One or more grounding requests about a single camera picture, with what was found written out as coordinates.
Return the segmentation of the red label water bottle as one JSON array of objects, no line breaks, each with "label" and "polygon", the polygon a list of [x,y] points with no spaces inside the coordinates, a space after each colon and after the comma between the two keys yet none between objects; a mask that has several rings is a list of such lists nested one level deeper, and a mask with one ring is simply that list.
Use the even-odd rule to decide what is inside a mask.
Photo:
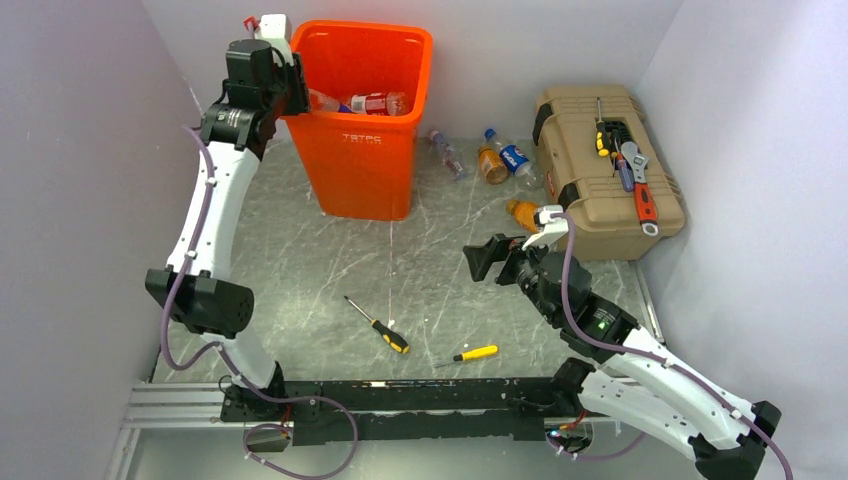
[{"label": "red label water bottle", "polygon": [[377,116],[403,116],[411,106],[403,92],[375,92],[352,95],[349,103],[354,113]]}]

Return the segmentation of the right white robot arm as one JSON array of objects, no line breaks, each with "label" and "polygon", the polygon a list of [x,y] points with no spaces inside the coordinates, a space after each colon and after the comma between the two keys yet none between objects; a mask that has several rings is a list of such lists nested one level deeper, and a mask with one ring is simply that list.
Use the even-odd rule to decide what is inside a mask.
[{"label": "right white robot arm", "polygon": [[597,295],[575,258],[522,237],[464,247],[473,281],[503,265],[495,282],[516,285],[574,351],[551,380],[557,411],[620,420],[693,461],[705,479],[753,479],[781,419],[691,371],[627,311]]}]

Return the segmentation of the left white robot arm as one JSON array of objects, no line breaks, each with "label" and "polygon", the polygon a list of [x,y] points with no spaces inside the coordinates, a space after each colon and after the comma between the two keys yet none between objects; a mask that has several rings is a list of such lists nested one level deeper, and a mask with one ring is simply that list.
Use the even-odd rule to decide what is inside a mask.
[{"label": "left white robot arm", "polygon": [[162,269],[145,277],[160,304],[160,351],[184,371],[215,351],[233,381],[251,389],[248,407],[264,420],[279,417],[287,392],[274,361],[250,326],[253,291],[233,283],[231,255],[249,186],[281,116],[309,110],[302,63],[284,38],[231,42],[221,94],[187,130],[198,170],[184,226]]}]

